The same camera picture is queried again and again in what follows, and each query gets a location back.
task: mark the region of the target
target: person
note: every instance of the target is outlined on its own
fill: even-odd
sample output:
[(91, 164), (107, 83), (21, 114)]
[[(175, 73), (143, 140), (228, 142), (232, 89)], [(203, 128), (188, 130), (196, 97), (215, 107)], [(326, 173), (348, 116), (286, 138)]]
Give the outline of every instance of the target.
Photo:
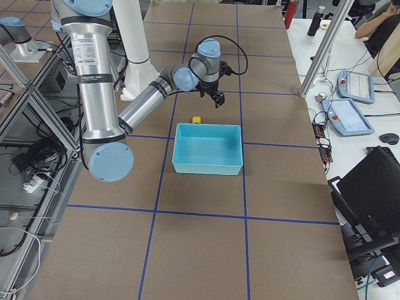
[[(355, 38), (361, 39), (371, 36), (364, 42), (371, 56), (374, 58), (382, 49), (384, 43), (400, 23), (400, 5), (394, 5), (392, 2), (384, 4), (371, 19), (358, 27)], [(394, 64), (385, 78), (392, 73), (400, 71), (400, 59)]]

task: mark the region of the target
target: blue bin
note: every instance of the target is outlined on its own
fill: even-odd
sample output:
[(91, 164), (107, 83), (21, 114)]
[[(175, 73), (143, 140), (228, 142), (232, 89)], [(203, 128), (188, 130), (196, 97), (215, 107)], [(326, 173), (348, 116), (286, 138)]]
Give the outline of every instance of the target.
[(179, 123), (172, 163), (177, 173), (238, 175), (243, 166), (240, 126)]

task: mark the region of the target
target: red object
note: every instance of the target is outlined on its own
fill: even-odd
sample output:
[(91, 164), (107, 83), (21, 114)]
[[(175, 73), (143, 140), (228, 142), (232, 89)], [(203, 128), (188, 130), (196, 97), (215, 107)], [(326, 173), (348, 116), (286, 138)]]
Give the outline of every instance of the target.
[(298, 6), (298, 2), (291, 0), (289, 3), (289, 7), (287, 8), (286, 11), (286, 16), (285, 16), (285, 27), (286, 29), (289, 29), (290, 23), (292, 23), (292, 19), (294, 16), (294, 13), (296, 12), (296, 8)]

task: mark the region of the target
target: black mouse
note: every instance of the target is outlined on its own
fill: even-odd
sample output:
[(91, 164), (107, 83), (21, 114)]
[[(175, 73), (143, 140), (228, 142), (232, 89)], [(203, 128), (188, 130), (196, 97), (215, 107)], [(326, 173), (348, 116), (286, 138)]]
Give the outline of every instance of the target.
[(396, 133), (385, 133), (379, 136), (379, 139), (389, 145), (396, 145), (399, 142), (399, 136)]

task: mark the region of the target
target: light blue joint cap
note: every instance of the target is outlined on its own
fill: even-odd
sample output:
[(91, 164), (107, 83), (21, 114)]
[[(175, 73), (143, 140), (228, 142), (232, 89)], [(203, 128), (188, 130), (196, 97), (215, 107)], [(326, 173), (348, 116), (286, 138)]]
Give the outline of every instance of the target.
[(63, 0), (70, 8), (79, 14), (89, 17), (99, 17), (109, 12), (113, 0)]
[(197, 48), (200, 54), (207, 58), (218, 58), (221, 56), (221, 47), (215, 39), (204, 40)]
[(110, 142), (98, 147), (89, 160), (89, 171), (93, 177), (105, 183), (119, 181), (133, 167), (131, 149), (121, 142)]
[(199, 79), (188, 67), (181, 67), (174, 74), (174, 82), (179, 89), (188, 92), (198, 85)]
[(24, 23), (17, 17), (2, 17), (0, 19), (0, 24), (10, 27), (23, 27)]
[(60, 23), (51, 20), (51, 24), (52, 24), (52, 30), (56, 31), (57, 33), (66, 34), (66, 32), (63, 29), (63, 26)]

